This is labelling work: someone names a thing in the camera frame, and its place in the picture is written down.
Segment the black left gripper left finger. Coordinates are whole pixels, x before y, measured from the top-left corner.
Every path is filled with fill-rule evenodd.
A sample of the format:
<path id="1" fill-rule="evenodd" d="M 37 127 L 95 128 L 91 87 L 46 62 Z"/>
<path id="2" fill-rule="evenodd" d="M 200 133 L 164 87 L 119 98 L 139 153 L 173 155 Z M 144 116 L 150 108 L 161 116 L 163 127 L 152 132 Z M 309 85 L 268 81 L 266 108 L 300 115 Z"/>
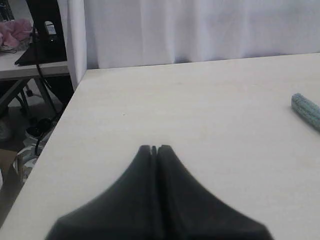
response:
<path id="1" fill-rule="evenodd" d="M 160 239 L 156 152 L 154 146 L 140 146 L 128 168 L 112 186 L 60 217 L 46 239 Z"/>

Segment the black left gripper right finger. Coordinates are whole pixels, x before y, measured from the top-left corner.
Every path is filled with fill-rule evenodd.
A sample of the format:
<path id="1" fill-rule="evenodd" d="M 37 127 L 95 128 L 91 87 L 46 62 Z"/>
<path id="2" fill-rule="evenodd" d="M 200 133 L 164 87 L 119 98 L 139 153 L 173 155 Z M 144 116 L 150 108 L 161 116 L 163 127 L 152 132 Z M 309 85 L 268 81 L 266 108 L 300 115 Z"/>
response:
<path id="1" fill-rule="evenodd" d="M 262 223 L 205 189 L 169 145 L 157 152 L 157 183 L 168 240 L 271 240 Z"/>

